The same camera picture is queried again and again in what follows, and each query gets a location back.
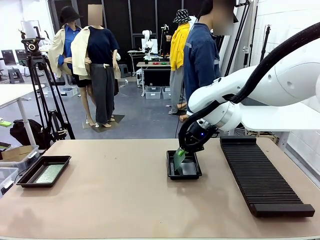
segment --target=cardboard box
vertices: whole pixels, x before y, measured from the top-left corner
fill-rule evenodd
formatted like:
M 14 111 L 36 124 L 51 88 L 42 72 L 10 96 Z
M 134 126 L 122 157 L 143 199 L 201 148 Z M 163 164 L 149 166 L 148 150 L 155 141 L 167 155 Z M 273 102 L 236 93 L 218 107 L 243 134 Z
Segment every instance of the cardboard box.
M 21 162 L 32 151 L 33 147 L 31 145 L 4 151 L 2 152 L 3 160 L 0 160 L 0 162 Z

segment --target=beige jacket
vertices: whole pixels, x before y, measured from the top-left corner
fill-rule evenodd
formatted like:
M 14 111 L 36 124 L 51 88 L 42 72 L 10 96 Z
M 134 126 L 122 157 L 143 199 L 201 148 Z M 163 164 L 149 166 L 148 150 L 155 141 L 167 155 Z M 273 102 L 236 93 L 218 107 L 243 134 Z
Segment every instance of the beige jacket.
M 58 78 L 61 77 L 62 73 L 71 75 L 71 70 L 68 68 L 66 63 L 63 63 L 62 66 L 58 64 L 58 58 L 60 55 L 64 55 L 64 47 L 66 40 L 66 31 L 65 27 L 67 24 L 63 25 L 62 28 L 56 33 L 50 49 L 48 51 L 48 58 L 50 61 L 50 65 L 52 71 L 56 74 Z
M 90 29 L 89 26 L 86 26 L 75 36 L 71 43 L 73 73 L 79 75 L 80 80 L 91 79 L 90 67 L 88 64 L 85 64 L 85 58 L 88 57 L 87 48 L 89 36 Z M 116 59 L 117 61 L 121 59 L 119 54 L 117 54 Z M 118 80 L 120 79 L 120 75 L 120 70 L 116 69 L 116 71 L 114 71 L 114 78 Z

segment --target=slotted rack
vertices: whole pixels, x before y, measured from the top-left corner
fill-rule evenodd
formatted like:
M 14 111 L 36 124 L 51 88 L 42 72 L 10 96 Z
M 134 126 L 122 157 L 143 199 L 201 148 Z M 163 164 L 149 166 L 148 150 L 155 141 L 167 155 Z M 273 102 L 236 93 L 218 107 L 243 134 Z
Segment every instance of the slotted rack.
M 313 217 L 253 136 L 222 136 L 220 145 L 250 212 L 259 218 Z

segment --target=gray trousers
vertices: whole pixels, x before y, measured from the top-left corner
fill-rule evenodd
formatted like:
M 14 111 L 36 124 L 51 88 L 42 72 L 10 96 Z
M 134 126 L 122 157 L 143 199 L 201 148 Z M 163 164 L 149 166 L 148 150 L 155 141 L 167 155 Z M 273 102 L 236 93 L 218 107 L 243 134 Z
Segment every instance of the gray trousers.
M 186 94 L 183 89 L 184 66 L 179 67 L 170 74 L 170 91 L 171 91 L 171 114 L 178 112 L 178 104 L 186 102 Z
M 114 110 L 115 73 L 110 66 L 104 68 L 103 64 L 90 64 L 93 96 L 96 102 L 95 120 L 106 124 Z

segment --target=concrete floor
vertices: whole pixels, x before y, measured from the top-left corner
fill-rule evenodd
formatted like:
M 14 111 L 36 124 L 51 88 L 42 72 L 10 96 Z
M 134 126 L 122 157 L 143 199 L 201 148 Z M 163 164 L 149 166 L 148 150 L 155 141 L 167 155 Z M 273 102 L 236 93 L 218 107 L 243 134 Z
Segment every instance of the concrete floor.
M 30 78 L 24 78 L 25 83 L 30 83 Z M 120 88 L 120 92 L 115 96 L 115 115 L 125 115 L 119 126 L 98 133 L 91 128 L 83 129 L 83 122 L 86 121 L 86 113 L 82 106 L 81 98 L 74 96 L 63 98 L 67 115 L 71 122 L 76 139 L 166 139 L 175 138 L 175 132 L 179 121 L 178 116 L 168 115 L 170 100 L 149 100 L 141 97 L 142 89 L 137 88 L 135 78 L 128 78 L 128 85 Z M 39 118 L 38 108 L 34 93 L 26 95 L 32 101 L 23 103 L 27 116 L 37 122 Z M 49 108 L 55 108 L 53 98 L 46 98 Z M 95 116 L 95 106 L 89 101 L 91 114 Z M 0 109 L 0 117 L 13 122 L 21 119 L 21 114 L 17 103 Z M 0 142 L 10 143 L 19 146 L 10 135 L 10 128 L 0 127 Z

